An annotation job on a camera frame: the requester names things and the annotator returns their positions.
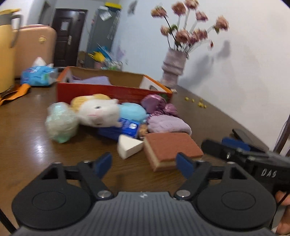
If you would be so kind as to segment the brown scrub sponge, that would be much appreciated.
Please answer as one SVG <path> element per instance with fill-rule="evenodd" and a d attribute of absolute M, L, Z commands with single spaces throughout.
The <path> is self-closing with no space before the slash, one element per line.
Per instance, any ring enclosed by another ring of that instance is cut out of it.
<path fill-rule="evenodd" d="M 194 160 L 204 154 L 187 133 L 149 133 L 144 138 L 144 152 L 155 172 L 175 169 L 180 152 Z"/>

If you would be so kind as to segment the white wedge sponge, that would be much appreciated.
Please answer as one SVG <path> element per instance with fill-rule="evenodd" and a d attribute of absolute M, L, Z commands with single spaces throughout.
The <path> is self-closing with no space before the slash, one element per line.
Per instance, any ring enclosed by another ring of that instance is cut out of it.
<path fill-rule="evenodd" d="M 142 150 L 144 142 L 127 135 L 120 135 L 117 143 L 117 152 L 124 160 Z"/>

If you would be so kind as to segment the plastic white ball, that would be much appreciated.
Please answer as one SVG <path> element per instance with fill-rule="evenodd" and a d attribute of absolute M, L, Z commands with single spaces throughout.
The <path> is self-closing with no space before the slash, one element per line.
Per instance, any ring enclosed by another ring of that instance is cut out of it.
<path fill-rule="evenodd" d="M 67 103 L 57 102 L 48 107 L 45 126 L 49 138 L 62 144 L 77 134 L 79 120 Z"/>

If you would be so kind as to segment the white yellow plush toy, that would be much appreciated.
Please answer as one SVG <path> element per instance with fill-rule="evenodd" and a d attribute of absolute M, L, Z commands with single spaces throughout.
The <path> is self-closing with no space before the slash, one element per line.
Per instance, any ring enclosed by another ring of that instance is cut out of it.
<path fill-rule="evenodd" d="M 121 127 L 117 99 L 104 94 L 78 96 L 71 100 L 70 106 L 81 125 L 94 128 Z"/>

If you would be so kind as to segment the lavender towel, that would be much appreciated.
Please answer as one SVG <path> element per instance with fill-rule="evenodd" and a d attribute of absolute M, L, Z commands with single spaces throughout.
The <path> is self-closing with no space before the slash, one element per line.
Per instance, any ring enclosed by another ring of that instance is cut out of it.
<path fill-rule="evenodd" d="M 187 133 L 192 135 L 191 127 L 178 117 L 171 115 L 152 116 L 148 119 L 149 133 Z"/>

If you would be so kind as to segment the blue fluffy heart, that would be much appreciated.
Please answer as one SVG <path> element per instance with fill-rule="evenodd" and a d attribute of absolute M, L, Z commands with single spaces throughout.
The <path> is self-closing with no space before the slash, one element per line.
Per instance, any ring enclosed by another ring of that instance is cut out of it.
<path fill-rule="evenodd" d="M 148 118 L 146 110 L 139 104 L 125 102 L 119 104 L 118 107 L 120 118 L 137 122 L 143 122 Z"/>

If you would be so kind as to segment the purple satin scrunchies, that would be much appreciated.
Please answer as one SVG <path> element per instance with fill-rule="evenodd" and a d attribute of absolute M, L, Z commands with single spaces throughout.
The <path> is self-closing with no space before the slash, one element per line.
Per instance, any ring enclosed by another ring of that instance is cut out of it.
<path fill-rule="evenodd" d="M 157 94 L 147 95 L 141 101 L 141 106 L 150 116 L 171 115 L 178 117 L 176 107 L 172 103 L 167 103 L 163 97 Z"/>

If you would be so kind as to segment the purple drawstring pouch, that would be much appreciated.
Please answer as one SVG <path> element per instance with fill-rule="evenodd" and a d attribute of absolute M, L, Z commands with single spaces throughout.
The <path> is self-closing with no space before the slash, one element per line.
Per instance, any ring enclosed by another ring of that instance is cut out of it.
<path fill-rule="evenodd" d="M 106 76 L 97 76 L 97 77 L 90 77 L 87 79 L 80 79 L 78 77 L 73 77 L 70 80 L 71 83 L 74 84 L 90 84 L 90 85 L 105 85 L 105 86 L 111 86 L 108 77 Z"/>

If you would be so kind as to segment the black smartphone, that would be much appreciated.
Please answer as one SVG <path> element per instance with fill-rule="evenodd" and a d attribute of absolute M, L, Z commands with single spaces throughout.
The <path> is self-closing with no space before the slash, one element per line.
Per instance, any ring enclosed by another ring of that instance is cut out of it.
<path fill-rule="evenodd" d="M 232 129 L 233 136 L 238 140 L 245 143 L 250 147 L 252 152 L 267 152 L 268 148 L 258 146 L 243 130 L 241 129 Z"/>

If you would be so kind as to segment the yellow petal crumbs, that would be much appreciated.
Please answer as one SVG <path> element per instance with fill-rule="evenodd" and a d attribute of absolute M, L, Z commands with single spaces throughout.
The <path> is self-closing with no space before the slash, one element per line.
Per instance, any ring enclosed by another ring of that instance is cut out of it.
<path fill-rule="evenodd" d="M 185 97 L 185 101 L 191 101 L 192 103 L 196 103 L 196 102 L 197 102 L 197 106 L 198 106 L 198 107 L 200 107 L 200 108 L 204 108 L 204 109 L 207 108 L 207 105 L 204 103 L 203 99 L 200 99 L 200 100 L 198 101 L 198 100 L 195 100 L 195 99 L 193 99 L 193 98 Z"/>

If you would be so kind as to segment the blue wet wipes pack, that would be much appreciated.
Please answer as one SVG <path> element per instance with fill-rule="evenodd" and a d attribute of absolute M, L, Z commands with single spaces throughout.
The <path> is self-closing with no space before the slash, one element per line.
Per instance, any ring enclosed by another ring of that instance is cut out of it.
<path fill-rule="evenodd" d="M 139 122 L 123 118 L 120 118 L 119 122 L 121 123 L 121 127 L 99 128 L 98 134 L 116 141 L 120 135 L 127 135 L 131 138 L 138 137 Z"/>

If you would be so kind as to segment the red cardboard box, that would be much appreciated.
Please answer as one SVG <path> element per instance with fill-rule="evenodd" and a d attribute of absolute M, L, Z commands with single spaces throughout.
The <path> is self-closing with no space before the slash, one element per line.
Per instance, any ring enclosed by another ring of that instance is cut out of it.
<path fill-rule="evenodd" d="M 109 85 L 73 83 L 74 78 L 85 80 L 105 76 Z M 116 70 L 95 70 L 81 67 L 66 67 L 58 76 L 56 82 L 56 98 L 58 102 L 70 103 L 78 96 L 104 94 L 119 102 L 140 103 L 149 94 L 157 94 L 167 102 L 173 93 L 170 89 L 148 75 L 135 74 Z"/>

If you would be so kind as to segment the pink textured vase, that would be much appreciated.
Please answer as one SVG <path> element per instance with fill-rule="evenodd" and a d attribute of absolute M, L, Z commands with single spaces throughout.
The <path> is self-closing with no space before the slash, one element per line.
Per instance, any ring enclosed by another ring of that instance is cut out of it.
<path fill-rule="evenodd" d="M 187 55 L 184 52 L 168 49 L 163 61 L 161 83 L 168 88 L 175 88 L 178 77 L 183 74 Z"/>

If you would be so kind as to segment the blue tissue pack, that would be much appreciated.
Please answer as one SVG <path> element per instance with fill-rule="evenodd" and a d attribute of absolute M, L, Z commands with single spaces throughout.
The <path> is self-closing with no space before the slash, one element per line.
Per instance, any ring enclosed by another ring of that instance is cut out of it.
<path fill-rule="evenodd" d="M 38 57 L 32 67 L 21 73 L 20 84 L 28 84 L 32 87 L 49 87 L 56 82 L 59 70 L 54 64 L 47 64 L 43 58 Z"/>

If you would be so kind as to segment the dried pink roses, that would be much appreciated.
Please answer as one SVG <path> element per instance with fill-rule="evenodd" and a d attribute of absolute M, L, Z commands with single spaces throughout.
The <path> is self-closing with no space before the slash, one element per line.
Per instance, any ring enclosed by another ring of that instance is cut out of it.
<path fill-rule="evenodd" d="M 190 52 L 198 48 L 201 44 L 208 44 L 209 48 L 214 46 L 209 40 L 208 34 L 215 31 L 229 30 L 229 22 L 224 16 L 217 17 L 215 23 L 208 29 L 197 28 L 198 23 L 208 21 L 208 16 L 198 10 L 199 2 L 196 0 L 177 1 L 171 6 L 173 14 L 178 16 L 176 24 L 170 24 L 166 9 L 162 5 L 157 5 L 151 10 L 153 18 L 160 18 L 166 21 L 161 26 L 160 33 L 167 39 L 170 49 L 189 55 Z"/>

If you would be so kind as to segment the yellow blue toy pile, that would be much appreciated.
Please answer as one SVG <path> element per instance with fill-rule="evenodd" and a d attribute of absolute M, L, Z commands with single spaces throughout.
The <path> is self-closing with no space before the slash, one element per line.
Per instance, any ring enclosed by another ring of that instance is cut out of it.
<path fill-rule="evenodd" d="M 98 45 L 97 49 L 93 53 L 88 53 L 88 56 L 95 62 L 104 62 L 105 60 L 111 60 L 112 57 L 106 47 Z"/>

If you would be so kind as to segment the grey refrigerator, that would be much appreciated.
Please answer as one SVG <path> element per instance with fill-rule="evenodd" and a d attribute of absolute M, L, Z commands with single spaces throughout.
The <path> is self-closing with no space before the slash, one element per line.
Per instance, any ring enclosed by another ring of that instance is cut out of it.
<path fill-rule="evenodd" d="M 85 68 L 94 68 L 94 60 L 89 54 L 93 55 L 99 47 L 107 52 L 111 51 L 120 13 L 120 9 L 107 6 L 100 6 L 95 11 L 84 59 Z"/>

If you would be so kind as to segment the pink ribbed suitcase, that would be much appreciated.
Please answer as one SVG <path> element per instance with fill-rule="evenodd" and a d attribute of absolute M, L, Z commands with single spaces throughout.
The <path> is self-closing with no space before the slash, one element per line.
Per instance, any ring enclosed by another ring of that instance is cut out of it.
<path fill-rule="evenodd" d="M 28 25 L 20 28 L 15 46 L 14 76 L 32 67 L 37 58 L 42 58 L 46 64 L 54 62 L 56 31 L 50 26 Z"/>

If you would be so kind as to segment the dark entrance door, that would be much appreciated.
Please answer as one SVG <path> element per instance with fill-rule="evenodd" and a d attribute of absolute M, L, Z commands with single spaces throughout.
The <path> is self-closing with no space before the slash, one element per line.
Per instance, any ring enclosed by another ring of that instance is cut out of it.
<path fill-rule="evenodd" d="M 54 66 L 76 66 L 87 10 L 57 8 L 52 28 L 57 33 Z"/>

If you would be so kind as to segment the yellow thermos jug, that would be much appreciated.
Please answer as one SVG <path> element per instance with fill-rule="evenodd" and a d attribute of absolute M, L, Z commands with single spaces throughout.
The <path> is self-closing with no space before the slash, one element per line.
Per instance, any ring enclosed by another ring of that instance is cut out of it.
<path fill-rule="evenodd" d="M 15 45 L 20 34 L 22 15 L 20 9 L 1 11 L 0 27 L 0 89 L 1 93 L 14 85 Z"/>

